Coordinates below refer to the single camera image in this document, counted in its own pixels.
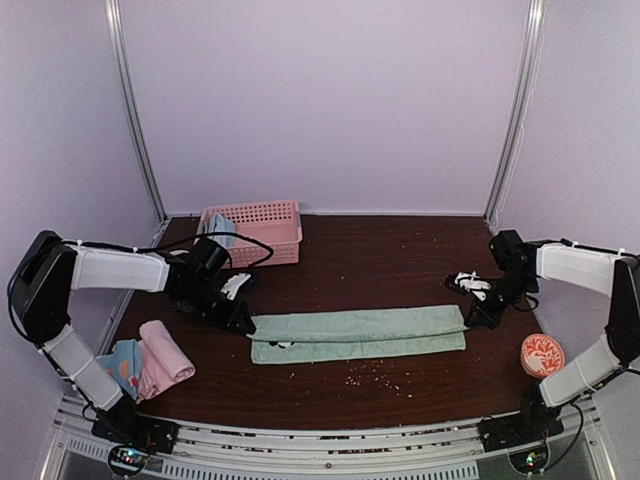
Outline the green towel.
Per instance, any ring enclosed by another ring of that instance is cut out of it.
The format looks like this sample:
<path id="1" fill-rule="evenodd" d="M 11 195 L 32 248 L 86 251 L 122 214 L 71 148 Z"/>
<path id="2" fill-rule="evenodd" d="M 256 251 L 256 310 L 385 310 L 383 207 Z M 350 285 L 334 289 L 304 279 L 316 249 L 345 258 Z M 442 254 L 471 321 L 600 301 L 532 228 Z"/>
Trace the green towel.
<path id="1" fill-rule="evenodd" d="M 466 349 L 456 305 L 354 310 L 254 318 L 251 361 L 258 365 L 380 359 Z"/>

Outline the light blue towel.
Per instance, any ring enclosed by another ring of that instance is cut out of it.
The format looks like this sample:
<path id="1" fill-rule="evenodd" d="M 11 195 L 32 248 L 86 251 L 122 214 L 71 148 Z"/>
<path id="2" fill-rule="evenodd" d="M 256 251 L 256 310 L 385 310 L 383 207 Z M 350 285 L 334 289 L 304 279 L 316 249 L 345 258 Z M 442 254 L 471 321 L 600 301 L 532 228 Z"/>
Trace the light blue towel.
<path id="1" fill-rule="evenodd" d="M 234 246 L 236 224 L 233 220 L 226 218 L 220 213 L 214 213 L 207 224 L 207 232 L 213 233 L 213 239 L 223 248 L 229 249 Z"/>

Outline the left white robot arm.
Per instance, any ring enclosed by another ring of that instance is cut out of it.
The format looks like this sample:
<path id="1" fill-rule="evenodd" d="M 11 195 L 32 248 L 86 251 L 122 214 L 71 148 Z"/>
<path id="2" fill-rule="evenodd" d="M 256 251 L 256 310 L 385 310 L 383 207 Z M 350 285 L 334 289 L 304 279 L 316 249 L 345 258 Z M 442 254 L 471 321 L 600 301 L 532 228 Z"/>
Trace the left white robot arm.
<path id="1" fill-rule="evenodd" d="M 74 330 L 69 303 L 79 290 L 123 290 L 164 294 L 187 305 L 215 327 L 252 335 L 248 304 L 216 277 L 229 261 L 218 234 L 191 236 L 181 254 L 100 242 L 66 240 L 41 231 L 12 274 L 6 289 L 9 320 L 17 333 L 47 359 L 85 401 L 106 413 L 106 429 L 123 444 L 137 442 L 144 424 L 130 410 L 131 396 L 100 366 Z"/>

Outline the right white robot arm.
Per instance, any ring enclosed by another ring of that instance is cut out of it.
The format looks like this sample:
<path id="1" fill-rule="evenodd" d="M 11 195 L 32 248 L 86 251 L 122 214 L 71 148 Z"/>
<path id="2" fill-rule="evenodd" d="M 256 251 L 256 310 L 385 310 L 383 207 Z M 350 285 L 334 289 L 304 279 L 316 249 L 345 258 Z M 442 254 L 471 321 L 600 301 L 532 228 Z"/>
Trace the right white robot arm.
<path id="1" fill-rule="evenodd" d="M 571 342 L 571 358 L 558 372 L 538 381 L 513 419 L 519 440 L 535 440 L 559 410 L 596 392 L 639 358 L 639 257 L 623 249 L 587 246 L 567 239 L 525 241 L 503 230 L 489 243 L 500 272 L 485 278 L 459 272 L 452 288 L 472 297 L 468 327 L 495 329 L 509 308 L 535 295 L 550 301 L 540 315 L 551 333 Z M 559 326 L 551 325 L 559 321 Z"/>

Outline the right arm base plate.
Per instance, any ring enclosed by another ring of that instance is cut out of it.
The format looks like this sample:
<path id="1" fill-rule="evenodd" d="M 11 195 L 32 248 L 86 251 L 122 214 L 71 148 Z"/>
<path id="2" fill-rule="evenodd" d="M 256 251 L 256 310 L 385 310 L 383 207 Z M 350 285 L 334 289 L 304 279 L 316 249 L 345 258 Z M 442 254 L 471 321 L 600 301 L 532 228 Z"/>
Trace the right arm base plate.
<path id="1" fill-rule="evenodd" d="M 509 449 L 559 435 L 564 426 L 559 419 L 543 418 L 541 424 L 531 423 L 521 413 L 504 417 L 485 417 L 477 429 L 486 452 Z"/>

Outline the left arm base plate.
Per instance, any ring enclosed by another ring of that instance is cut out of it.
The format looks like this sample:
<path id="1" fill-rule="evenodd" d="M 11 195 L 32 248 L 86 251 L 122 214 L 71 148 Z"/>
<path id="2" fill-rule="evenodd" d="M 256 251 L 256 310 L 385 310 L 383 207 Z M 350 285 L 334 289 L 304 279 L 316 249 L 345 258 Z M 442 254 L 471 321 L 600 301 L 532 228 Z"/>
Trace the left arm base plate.
<path id="1" fill-rule="evenodd" d="M 119 422 L 113 419 L 96 420 L 91 428 L 93 436 L 127 444 L 150 454 L 171 454 L 179 434 L 179 425 L 172 421 L 135 415 Z"/>

